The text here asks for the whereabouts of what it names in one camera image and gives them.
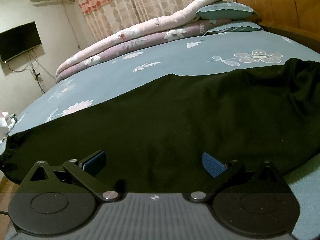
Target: pink quilt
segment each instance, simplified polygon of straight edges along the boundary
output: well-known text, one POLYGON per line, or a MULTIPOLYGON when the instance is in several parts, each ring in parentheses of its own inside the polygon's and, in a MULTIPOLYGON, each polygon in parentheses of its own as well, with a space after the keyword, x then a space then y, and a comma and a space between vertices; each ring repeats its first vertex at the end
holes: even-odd
POLYGON ((183 10, 175 12, 173 15, 154 18, 143 23, 136 24, 130 28, 121 30, 95 44, 83 49, 63 62, 56 71, 58 76, 67 68, 96 55, 112 46, 125 41, 130 41, 148 34, 170 30, 187 24, 195 18, 197 10, 203 6, 216 2, 218 0, 194 0, 183 10))
MULTIPOLYGON (((113 46, 105 51, 85 59, 67 69, 62 71, 56 82, 60 82, 69 76, 78 73, 86 68, 97 65, 102 62, 112 60, 116 57, 122 56, 124 54, 134 52, 139 49, 145 49, 151 46, 159 45, 162 43, 167 43, 170 41, 175 41, 178 39, 190 38, 195 36, 203 35, 207 30, 222 24, 231 22, 229 19, 218 19, 218 20, 201 20, 196 21, 191 24, 179 27, 177 29, 172 29, 169 31, 153 33, 144 37, 140 37, 131 41, 126 41, 124 43, 113 46)), ((133 54, 129 54, 125 57, 134 57, 133 54)))

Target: blue pillow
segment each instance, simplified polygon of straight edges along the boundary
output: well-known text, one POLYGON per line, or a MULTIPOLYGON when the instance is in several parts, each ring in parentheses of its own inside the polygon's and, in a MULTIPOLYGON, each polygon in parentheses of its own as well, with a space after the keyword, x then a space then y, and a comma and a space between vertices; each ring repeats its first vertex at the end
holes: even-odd
POLYGON ((235 21, 208 30, 204 35, 227 32, 254 32, 263 30, 259 25, 248 21, 235 21))
POLYGON ((259 15, 252 8, 237 2, 216 2, 200 8, 196 14, 201 19, 244 20, 251 15, 259 15))

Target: flat screen tv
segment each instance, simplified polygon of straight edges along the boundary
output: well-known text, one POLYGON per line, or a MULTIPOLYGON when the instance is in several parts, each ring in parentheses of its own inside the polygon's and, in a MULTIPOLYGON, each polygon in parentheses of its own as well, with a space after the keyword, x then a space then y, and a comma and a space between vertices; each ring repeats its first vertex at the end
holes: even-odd
POLYGON ((0 59, 3 62, 41 45, 35 22, 0 33, 0 59))

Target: wooden floor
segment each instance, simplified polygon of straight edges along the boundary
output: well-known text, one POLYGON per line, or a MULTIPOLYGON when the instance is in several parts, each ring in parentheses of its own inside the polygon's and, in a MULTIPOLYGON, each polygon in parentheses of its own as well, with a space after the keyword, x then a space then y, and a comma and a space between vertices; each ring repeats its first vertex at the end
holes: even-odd
MULTIPOLYGON (((8 211, 8 205, 13 193, 17 190, 19 185, 9 181, 3 177, 0 181, 0 210, 8 211)), ((9 217, 0 214, 0 240, 4 239, 9 223, 9 217)))

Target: wooden furniture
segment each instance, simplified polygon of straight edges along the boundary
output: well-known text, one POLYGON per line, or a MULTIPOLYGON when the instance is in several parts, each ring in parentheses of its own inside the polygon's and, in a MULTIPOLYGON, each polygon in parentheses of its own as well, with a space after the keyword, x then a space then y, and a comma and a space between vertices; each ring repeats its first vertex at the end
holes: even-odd
MULTIPOLYGON (((0 179, 0 210, 8 211, 9 202, 18 188, 17 184, 6 177, 0 179)), ((0 239, 4 239, 10 218, 0 214, 0 239)))
POLYGON ((234 0, 250 6, 266 31, 286 36, 320 53, 320 0, 234 0))

